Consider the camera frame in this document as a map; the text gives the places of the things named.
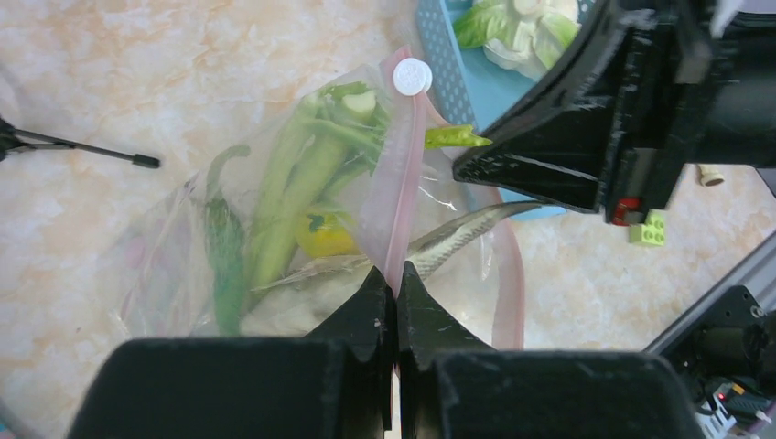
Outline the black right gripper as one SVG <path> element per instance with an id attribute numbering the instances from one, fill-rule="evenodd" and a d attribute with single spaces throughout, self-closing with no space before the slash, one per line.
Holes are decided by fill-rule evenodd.
<path id="1" fill-rule="evenodd" d="M 687 164 L 775 165 L 772 1 L 598 1 L 566 53 L 453 165 L 608 223 L 667 207 Z"/>

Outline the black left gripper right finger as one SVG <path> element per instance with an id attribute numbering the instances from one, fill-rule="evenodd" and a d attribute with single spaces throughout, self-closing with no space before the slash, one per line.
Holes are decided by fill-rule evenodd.
<path id="1" fill-rule="evenodd" d="M 396 303 L 404 438 L 698 438 L 671 366 L 640 351 L 497 350 L 407 263 Z"/>

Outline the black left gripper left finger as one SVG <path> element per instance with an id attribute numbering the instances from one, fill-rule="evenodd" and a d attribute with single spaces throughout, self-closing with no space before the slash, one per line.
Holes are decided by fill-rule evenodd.
<path id="1" fill-rule="evenodd" d="M 381 438 L 391 291 L 377 270 L 303 337 L 137 338 L 99 369 L 71 438 Z"/>

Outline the grey toy fish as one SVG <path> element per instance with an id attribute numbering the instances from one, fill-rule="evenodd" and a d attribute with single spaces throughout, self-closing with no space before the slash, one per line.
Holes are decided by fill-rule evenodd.
<path id="1" fill-rule="evenodd" d="M 428 277 L 453 254 L 492 230 L 502 220 L 539 209 L 545 205 L 544 201 L 539 200 L 502 202 L 452 219 L 410 242 L 406 260 L 415 266 L 418 274 Z M 259 290 L 261 292 L 269 291 L 281 285 L 300 282 L 319 274 L 353 272 L 359 267 L 371 265 L 364 255 L 331 256 L 316 259 L 279 281 L 261 286 Z"/>

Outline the white cauliflower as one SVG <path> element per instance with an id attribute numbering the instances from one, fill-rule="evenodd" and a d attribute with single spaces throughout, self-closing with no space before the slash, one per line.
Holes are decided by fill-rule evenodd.
<path id="1" fill-rule="evenodd" d="M 585 11 L 568 0 L 474 1 L 453 31 L 460 48 L 481 48 L 499 68 L 539 81 L 576 38 Z"/>

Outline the yellow banana pepper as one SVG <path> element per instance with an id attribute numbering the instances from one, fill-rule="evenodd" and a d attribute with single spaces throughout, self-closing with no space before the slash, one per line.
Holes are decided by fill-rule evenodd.
<path id="1" fill-rule="evenodd" d="M 299 248 L 310 258 L 354 255 L 360 250 L 350 235 L 354 220 L 347 212 L 308 209 L 296 220 Z"/>

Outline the clear zip top bag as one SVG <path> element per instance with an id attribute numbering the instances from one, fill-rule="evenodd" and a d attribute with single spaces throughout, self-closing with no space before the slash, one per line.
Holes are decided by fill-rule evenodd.
<path id="1" fill-rule="evenodd" d="M 397 294 L 411 263 L 454 320 L 495 348 L 524 343 L 510 216 L 535 210 L 457 182 L 476 143 L 432 105 L 409 48 L 301 98 L 134 220 L 104 255 L 124 337 L 300 337 L 370 272 Z"/>

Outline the green chili pepper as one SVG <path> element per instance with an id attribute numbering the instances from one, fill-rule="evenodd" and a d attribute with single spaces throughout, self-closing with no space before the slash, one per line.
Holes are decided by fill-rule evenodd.
<path id="1" fill-rule="evenodd" d="M 214 274 L 213 311 L 219 333 L 227 337 L 240 334 L 240 314 L 247 291 L 243 274 L 245 233 L 222 193 L 220 176 L 230 159 L 249 154 L 248 145 L 229 147 L 215 157 L 206 177 L 204 221 L 207 256 Z"/>

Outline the light blue plastic basket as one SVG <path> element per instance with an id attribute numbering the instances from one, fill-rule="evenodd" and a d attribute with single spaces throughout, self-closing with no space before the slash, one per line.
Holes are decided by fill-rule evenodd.
<path id="1" fill-rule="evenodd" d="M 458 46 L 453 23 L 469 10 L 473 2 L 421 1 L 416 11 L 416 22 L 426 62 L 435 75 L 434 90 L 439 111 L 454 124 L 470 124 L 482 132 L 540 80 L 530 80 L 516 71 L 499 68 L 486 59 L 481 48 L 462 49 Z M 591 1 L 578 2 L 587 6 L 587 11 L 579 14 L 582 24 L 594 4 Z"/>

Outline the light green lego brick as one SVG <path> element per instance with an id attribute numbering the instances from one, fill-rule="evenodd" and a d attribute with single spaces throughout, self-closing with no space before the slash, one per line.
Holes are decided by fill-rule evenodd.
<path id="1" fill-rule="evenodd" d="M 665 220 L 661 210 L 650 210 L 643 223 L 629 226 L 628 242 L 648 247 L 665 244 Z"/>

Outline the pink microphone on tripod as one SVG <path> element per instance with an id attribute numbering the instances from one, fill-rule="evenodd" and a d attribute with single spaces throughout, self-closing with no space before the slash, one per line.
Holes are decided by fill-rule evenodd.
<path id="1" fill-rule="evenodd" d="M 98 146 L 87 145 L 47 136 L 44 134 L 29 132 L 16 128 L 5 119 L 1 119 L 1 160 L 4 161 L 12 154 L 20 154 L 31 151 L 65 151 L 79 150 L 96 155 L 105 155 L 112 158 L 125 160 L 134 166 L 149 169 L 159 169 L 161 161 L 149 155 L 127 154 Z"/>

